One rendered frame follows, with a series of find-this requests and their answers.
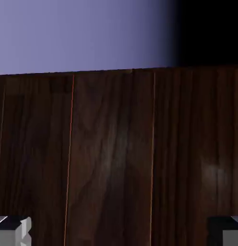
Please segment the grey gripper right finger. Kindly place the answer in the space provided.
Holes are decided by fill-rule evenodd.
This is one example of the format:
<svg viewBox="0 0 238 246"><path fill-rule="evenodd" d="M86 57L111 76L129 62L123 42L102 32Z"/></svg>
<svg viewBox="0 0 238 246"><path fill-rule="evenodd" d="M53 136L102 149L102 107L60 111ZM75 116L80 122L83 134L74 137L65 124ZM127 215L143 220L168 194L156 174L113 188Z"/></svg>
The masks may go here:
<svg viewBox="0 0 238 246"><path fill-rule="evenodd" d="M207 219L206 246L238 246L238 216Z"/></svg>

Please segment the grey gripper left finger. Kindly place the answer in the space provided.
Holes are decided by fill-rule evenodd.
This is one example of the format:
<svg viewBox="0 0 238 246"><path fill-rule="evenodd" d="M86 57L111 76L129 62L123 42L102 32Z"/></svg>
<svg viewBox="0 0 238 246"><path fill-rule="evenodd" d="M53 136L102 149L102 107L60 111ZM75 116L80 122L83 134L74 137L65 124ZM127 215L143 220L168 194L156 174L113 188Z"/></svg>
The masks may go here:
<svg viewBox="0 0 238 246"><path fill-rule="evenodd" d="M0 216L0 246L32 246L31 217Z"/></svg>

